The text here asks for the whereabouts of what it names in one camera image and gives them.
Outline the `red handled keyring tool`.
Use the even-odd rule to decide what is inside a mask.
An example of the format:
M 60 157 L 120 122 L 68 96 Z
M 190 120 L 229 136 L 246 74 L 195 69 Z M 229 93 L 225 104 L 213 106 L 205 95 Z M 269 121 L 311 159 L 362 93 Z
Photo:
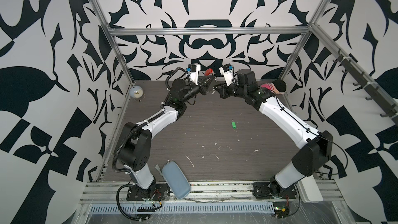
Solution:
M 212 68 L 208 68 L 208 69 L 205 71 L 204 75 L 205 75 L 205 76 L 207 76 L 207 75 L 215 75 L 216 78 L 214 79 L 214 81 L 215 81 L 215 83 L 217 82 L 217 75 L 215 74 L 215 72 L 213 71 Z M 213 90 L 213 91 L 207 91 L 207 94 L 214 94 L 214 93 L 215 93 L 215 90 Z

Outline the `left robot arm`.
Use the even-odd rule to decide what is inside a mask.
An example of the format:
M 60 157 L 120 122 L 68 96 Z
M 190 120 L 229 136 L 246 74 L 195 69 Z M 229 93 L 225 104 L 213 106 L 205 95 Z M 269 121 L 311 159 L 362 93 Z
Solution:
M 147 165 L 151 152 L 152 139 L 168 125 L 182 117 L 190 99 L 198 94 L 206 95 L 215 75 L 192 75 L 176 79 L 170 85 L 167 79 L 168 94 L 161 103 L 161 109 L 149 118 L 137 123 L 127 123 L 114 149 L 112 169 L 116 173 L 125 173 L 136 180 L 142 190 L 152 189 L 155 178 Z

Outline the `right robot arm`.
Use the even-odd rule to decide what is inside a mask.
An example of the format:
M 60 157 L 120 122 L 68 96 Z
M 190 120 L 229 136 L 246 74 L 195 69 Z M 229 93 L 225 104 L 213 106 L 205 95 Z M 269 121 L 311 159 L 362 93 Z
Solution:
M 260 87 L 254 71 L 234 71 L 232 65 L 219 68 L 225 82 L 214 89 L 221 98 L 242 98 L 259 113 L 276 123 L 299 148 L 291 162 L 270 180 L 273 195 L 277 195 L 305 177 L 312 176 L 330 161 L 333 138 L 327 131 L 311 127 L 279 101 L 272 90 Z

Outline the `key with green tag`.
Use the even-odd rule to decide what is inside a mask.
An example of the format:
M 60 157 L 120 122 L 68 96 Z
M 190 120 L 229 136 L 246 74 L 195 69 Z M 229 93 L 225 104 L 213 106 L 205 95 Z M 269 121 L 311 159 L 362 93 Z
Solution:
M 233 129 L 236 129 L 236 128 L 237 128 L 236 123 L 235 123 L 234 120 L 231 121 L 231 125 L 232 125 L 232 128 L 233 128 Z

